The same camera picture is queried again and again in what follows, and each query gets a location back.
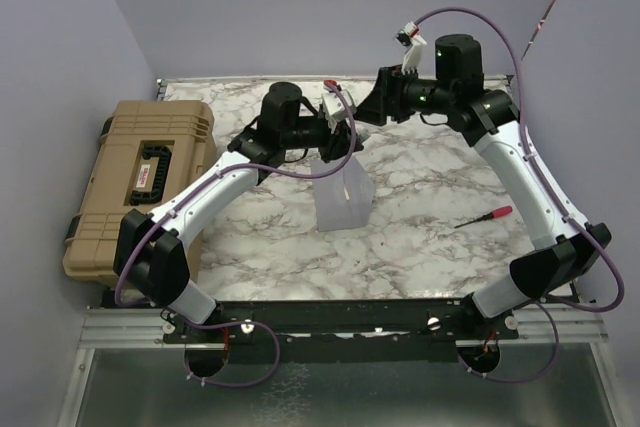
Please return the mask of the tan plastic tool case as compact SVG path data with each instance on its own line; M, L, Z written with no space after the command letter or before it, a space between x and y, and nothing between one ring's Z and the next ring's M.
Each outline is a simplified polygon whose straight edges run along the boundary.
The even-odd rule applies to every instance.
M214 116L202 101L118 103L105 121L79 213L65 238L63 268L79 281L114 287L120 222L171 200L217 158Z

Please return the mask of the red handled screwdriver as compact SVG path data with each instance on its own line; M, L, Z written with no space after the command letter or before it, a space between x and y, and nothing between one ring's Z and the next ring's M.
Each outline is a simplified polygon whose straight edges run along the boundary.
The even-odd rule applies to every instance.
M510 205L499 207L497 209L492 210L491 212L483 214L480 217L477 217L477 218L474 218L472 220L463 222L463 223L461 223L459 225L456 225L455 228L461 228L461 227L465 227L467 225L471 225L471 224L475 224L475 223L495 220L495 219L498 219L498 218L501 218L501 217L505 217L505 216L511 214L512 212L513 212L513 207L510 206Z

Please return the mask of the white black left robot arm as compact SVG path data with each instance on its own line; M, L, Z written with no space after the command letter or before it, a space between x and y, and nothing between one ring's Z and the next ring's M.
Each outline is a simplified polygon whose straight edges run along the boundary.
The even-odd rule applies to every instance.
M310 104L300 87L276 82L263 97L259 114L228 144L214 165L171 200L144 214L131 210L121 220L114 271L114 300L125 286L144 300L186 319L186 329L206 342L220 332L218 303L192 279L186 253L213 218L236 198L269 175L284 175L289 150L315 149L322 161L336 161L331 174L342 170L361 150L351 95L332 80L324 83L319 107L303 116Z

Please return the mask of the green white glue stick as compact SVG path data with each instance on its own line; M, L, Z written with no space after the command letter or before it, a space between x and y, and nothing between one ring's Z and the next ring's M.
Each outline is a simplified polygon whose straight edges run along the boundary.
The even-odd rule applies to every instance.
M357 133L357 141L360 144L364 144L371 137L371 132L368 129L359 130Z

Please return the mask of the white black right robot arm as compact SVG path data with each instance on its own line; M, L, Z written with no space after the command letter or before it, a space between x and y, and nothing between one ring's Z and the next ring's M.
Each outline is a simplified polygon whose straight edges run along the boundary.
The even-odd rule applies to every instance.
M514 259L509 271L473 292L470 307L459 314L461 330L481 338L497 316L538 300L589 271L612 240L609 228L591 223L572 203L545 163L535 158L530 142L520 137L520 113L509 94L484 86L481 45L467 34L435 42L436 77L417 73L425 40L400 32L406 51L401 64L382 67L356 117L383 126L402 123L414 114L440 114L492 168L519 211L533 245Z

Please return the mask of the grey paper envelope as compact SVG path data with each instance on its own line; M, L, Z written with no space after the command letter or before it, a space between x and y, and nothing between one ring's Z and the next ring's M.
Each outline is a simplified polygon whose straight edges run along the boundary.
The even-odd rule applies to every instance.
M355 156L339 172L315 179L312 185L320 232L368 225L375 185Z

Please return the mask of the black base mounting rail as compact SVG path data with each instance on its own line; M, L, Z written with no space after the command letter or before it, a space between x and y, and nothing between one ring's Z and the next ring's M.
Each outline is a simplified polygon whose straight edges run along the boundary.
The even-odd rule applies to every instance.
M463 298L226 301L204 326L170 319L163 341L236 364L454 362L458 343L517 339L511 316L485 320Z

